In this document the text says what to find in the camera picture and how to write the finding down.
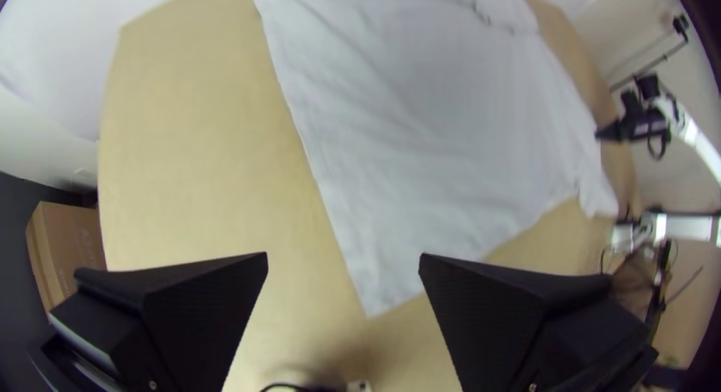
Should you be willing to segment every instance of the white wall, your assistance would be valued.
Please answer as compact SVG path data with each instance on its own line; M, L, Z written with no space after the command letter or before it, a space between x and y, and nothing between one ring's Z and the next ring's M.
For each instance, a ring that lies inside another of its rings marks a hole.
M96 186L96 149L94 142L47 120L0 85L0 171L82 191Z
M670 19L682 10L678 0L598 0L576 19L575 25L602 74L613 83L679 41L667 38L656 49L623 64L623 59L670 29ZM698 35L692 30L689 36L690 45L656 72L688 108L711 143L721 149L718 89ZM651 159L645 142L634 145L633 156L641 199L646 205L704 212L721 207L718 185L698 156L678 140L671 142L661 162ZM688 365L695 354L721 287L721 252L710 244L679 242L669 294L674 294L701 265L703 273L669 306L654 342L659 352L675 358L682 366Z

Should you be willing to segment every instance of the white sheet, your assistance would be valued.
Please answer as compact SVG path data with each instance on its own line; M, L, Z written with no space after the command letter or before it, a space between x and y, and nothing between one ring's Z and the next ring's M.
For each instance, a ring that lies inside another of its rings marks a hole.
M524 0L255 3L368 315L422 291L422 252L481 261L574 196L616 215L593 118Z

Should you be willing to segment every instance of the wooden table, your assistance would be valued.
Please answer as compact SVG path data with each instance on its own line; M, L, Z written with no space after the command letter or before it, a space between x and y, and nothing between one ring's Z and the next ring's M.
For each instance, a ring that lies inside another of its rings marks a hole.
M611 96L568 20L529 3L596 119L610 122ZM628 148L603 151L621 204L635 202ZM460 390L425 295L364 316L252 0L177 0L123 29L99 157L109 269L268 253L226 390L259 390L286 368L367 378L381 392ZM611 225L570 200L490 262L593 272Z

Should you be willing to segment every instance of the black cable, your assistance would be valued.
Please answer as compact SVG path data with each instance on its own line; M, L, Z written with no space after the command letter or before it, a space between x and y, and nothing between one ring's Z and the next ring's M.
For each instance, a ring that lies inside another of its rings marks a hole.
M676 265L676 259L678 258L678 241L674 241L671 245L676 246L676 252L674 253L674 260L671 262L671 268L669 268L669 270L673 270L674 265Z
M608 72L608 74L606 74L606 80L610 79L610 77L613 77L624 65L628 65L631 61L648 53L652 49L656 48L656 46L661 44L664 40L666 40L667 38L669 38L675 34L676 34L676 31L673 29L666 30L662 35L657 37L655 40L646 44L641 49L636 50L636 52L633 53L632 55L624 58L621 63L617 64L611 71Z
M656 149L653 148L653 144L651 144L651 137L646 139L646 147L648 148L648 153L651 155L651 158L653 158L654 161L661 161L661 158L666 154L666 134L663 134L659 138L659 142L661 143L661 149L659 151L656 151Z
M661 56L654 59L652 62L649 62L644 67L639 68L634 72L630 77L626 77L622 79L621 81L618 81L617 83L611 85L610 91L611 93L616 92L617 90L623 88L624 86L628 85L629 83L632 83L634 80L638 79L639 76L646 74L648 71L653 70L656 66L661 64L664 61L668 61L672 56L674 56L676 53L678 53L682 48L684 48L688 44L687 41L681 41L679 44L676 44L673 48L671 48L669 51L663 53Z
M295 390L296 392L313 392L312 389L308 389L307 387L302 387L302 386L300 386L300 385L289 384L289 383L286 383L286 382L274 382L274 383L272 383L272 384L264 387L263 389L261 389L261 392L268 392L269 390L271 390L271 389L276 389L276 388L278 388L278 387L284 387L285 389L293 389L293 390Z

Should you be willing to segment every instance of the robot end effector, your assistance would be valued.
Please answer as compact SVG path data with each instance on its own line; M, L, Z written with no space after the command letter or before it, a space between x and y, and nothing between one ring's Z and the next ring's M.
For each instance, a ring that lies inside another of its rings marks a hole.
M693 148L721 186L721 155L699 130L686 108L670 92L661 92L655 74L635 80L636 91L622 93L626 114L599 129L596 138L604 141L635 142L646 140L651 155L660 160L673 137ZM651 139L660 137L661 149L655 152ZM721 247L721 210L715 213L672 213L654 208L640 219L618 222L611 238L614 251L631 252L643 243L659 245L667 238L711 242Z

